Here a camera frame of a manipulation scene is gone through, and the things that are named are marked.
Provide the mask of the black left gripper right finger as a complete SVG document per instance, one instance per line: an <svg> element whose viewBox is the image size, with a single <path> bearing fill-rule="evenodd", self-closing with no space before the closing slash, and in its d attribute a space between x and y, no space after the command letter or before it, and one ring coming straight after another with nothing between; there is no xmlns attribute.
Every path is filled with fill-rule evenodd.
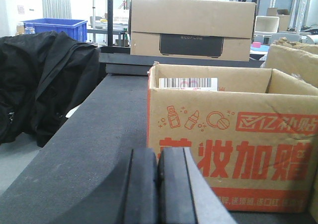
<svg viewBox="0 0 318 224"><path fill-rule="evenodd" d="M198 170L189 148L164 148L159 158L161 224L234 224Z"/></svg>

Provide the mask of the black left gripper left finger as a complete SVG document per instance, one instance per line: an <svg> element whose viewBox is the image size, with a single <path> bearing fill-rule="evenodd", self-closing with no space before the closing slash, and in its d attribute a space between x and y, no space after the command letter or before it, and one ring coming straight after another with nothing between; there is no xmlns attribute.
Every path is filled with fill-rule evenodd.
<svg viewBox="0 0 318 224"><path fill-rule="evenodd" d="M125 154L110 174L54 224L158 223L157 161L149 148Z"/></svg>

